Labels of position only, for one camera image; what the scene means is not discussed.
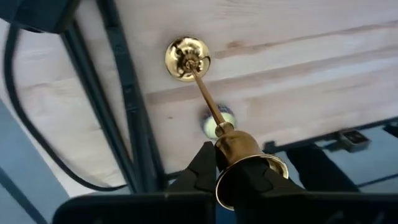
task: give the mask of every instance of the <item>wood grain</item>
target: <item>wood grain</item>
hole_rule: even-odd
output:
[[[238,128],[260,144],[285,144],[398,115],[396,0],[116,3],[167,172],[185,168],[207,140],[198,88],[174,80],[164,65],[166,47],[181,35],[208,44],[212,64],[203,81],[216,102],[234,111]],[[82,1],[76,18],[129,147],[117,70],[94,0]],[[5,33],[4,22],[0,30]],[[15,68],[24,108],[57,152],[91,181],[122,184],[60,39],[24,32]],[[37,148],[70,195],[90,192]]]

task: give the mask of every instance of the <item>black hose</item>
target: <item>black hose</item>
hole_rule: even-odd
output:
[[[37,130],[37,128],[32,124],[30,119],[27,117],[23,107],[21,106],[17,90],[14,83],[14,71],[12,67],[12,62],[14,58],[14,53],[19,37],[20,29],[10,24],[8,30],[8,36],[6,40],[6,48],[4,51],[4,81],[6,84],[6,88],[8,91],[9,99],[11,101],[11,105],[14,108],[16,114],[18,115],[19,119],[21,120],[22,124],[26,127],[26,129],[31,133],[33,138],[43,147],[46,153],[51,157],[51,159],[58,165],[61,170],[63,170],[70,178],[74,181],[78,182],[84,187],[89,189],[103,191],[103,192],[110,192],[114,190],[121,189],[126,185],[121,185],[117,187],[100,187],[94,184],[91,184],[81,177],[77,176],[62,160],[58,157],[55,151],[50,146],[49,142],[43,137],[43,135]]]

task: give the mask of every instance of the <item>brass knob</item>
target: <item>brass knob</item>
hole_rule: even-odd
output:
[[[167,47],[165,62],[171,76],[183,82],[194,82],[192,64],[197,76],[203,77],[210,66],[209,48],[195,37],[179,37]]]

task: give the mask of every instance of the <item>black cable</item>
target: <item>black cable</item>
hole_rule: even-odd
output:
[[[8,193],[18,202],[18,204],[25,210],[25,212],[37,224],[47,224],[47,221],[42,214],[35,208],[32,202],[24,195],[18,186],[11,180],[6,172],[0,167],[0,185],[2,185]]]
[[[69,29],[61,34],[61,39],[130,193],[140,192],[132,161],[76,21],[73,21]]]
[[[103,191],[103,192],[110,192],[114,190],[121,189],[126,185],[121,185],[117,187],[100,187],[94,184],[91,184],[81,177],[77,176],[69,167],[58,157],[55,151],[50,146],[49,142],[43,137],[43,135],[37,130],[37,128],[33,125],[30,119],[27,117],[23,107],[21,106],[16,86],[14,83],[14,71],[13,71],[13,58],[14,53],[18,41],[20,29],[10,24],[8,30],[8,36],[6,40],[6,48],[4,51],[4,81],[6,84],[6,88],[8,91],[9,99],[11,101],[11,105],[14,108],[16,114],[18,115],[19,119],[21,120],[22,124],[26,127],[26,129],[31,133],[31,135],[36,139],[36,141],[43,147],[46,153],[51,157],[51,159],[58,165],[61,170],[63,170],[70,178],[74,181],[78,182],[84,187],[89,189]]]

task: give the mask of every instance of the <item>brass rod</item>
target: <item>brass rod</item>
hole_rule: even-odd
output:
[[[221,123],[225,122],[223,116],[218,110],[218,107],[214,102],[213,98],[211,97],[210,93],[207,91],[205,84],[203,83],[201,78],[197,75],[197,71],[195,70],[195,63],[194,62],[189,63],[189,67],[191,68],[192,74],[195,77],[195,81],[199,86],[200,92],[203,95],[207,106],[209,107],[211,115],[213,115],[213,118],[216,121],[217,126],[219,126]]]

